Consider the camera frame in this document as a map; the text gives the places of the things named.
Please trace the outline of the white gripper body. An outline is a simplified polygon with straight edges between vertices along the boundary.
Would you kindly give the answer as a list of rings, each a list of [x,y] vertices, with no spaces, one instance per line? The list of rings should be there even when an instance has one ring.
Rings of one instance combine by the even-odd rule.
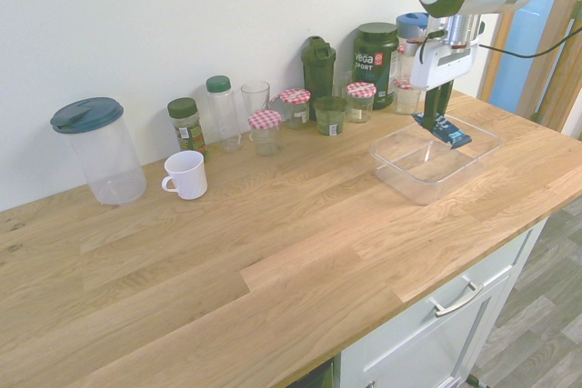
[[[434,89],[467,74],[477,57],[478,40],[465,49],[454,49],[440,40],[421,46],[415,55],[410,84],[416,89]]]

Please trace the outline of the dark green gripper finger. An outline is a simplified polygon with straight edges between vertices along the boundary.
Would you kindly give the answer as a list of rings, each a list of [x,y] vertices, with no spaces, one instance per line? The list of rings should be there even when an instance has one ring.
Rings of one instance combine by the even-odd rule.
[[[440,88],[436,87],[426,92],[422,126],[426,130],[433,130],[437,118],[437,104],[440,98]]]
[[[442,116],[446,114],[449,99],[453,90],[453,81],[449,81],[440,86],[440,95],[438,101],[438,113]]]

